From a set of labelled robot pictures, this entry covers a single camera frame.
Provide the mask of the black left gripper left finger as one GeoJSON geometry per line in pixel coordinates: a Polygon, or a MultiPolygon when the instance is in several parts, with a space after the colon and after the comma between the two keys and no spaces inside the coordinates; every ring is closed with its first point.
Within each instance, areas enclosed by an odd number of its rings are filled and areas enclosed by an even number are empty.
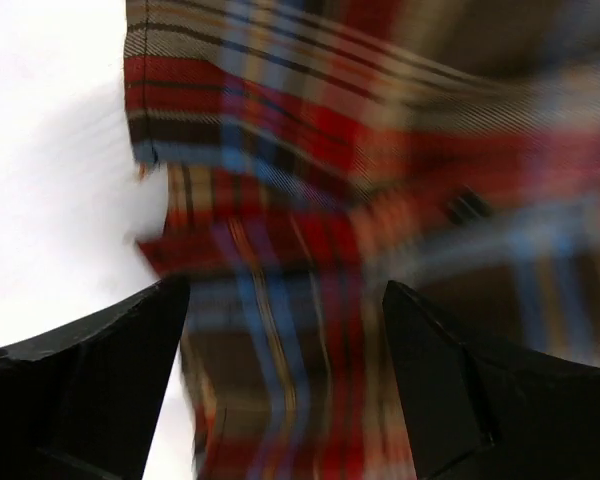
{"type": "Polygon", "coordinates": [[[0,479],[141,478],[188,301],[171,277],[0,347],[0,479]]]}

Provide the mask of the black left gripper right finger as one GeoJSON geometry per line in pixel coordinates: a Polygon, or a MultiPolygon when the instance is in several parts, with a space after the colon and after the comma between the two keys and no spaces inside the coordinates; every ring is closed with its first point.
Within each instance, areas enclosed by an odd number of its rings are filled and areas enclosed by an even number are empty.
{"type": "Polygon", "coordinates": [[[466,327],[390,282],[383,315],[421,479],[600,479],[600,368],[466,327]]]}

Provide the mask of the red plaid long sleeve shirt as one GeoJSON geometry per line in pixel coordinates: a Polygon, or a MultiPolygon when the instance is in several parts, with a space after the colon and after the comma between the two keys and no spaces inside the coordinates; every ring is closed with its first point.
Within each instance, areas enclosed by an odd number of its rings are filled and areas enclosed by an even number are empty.
{"type": "Polygon", "coordinates": [[[411,479],[382,297],[600,366],[600,1],[130,1],[199,479],[411,479]]]}

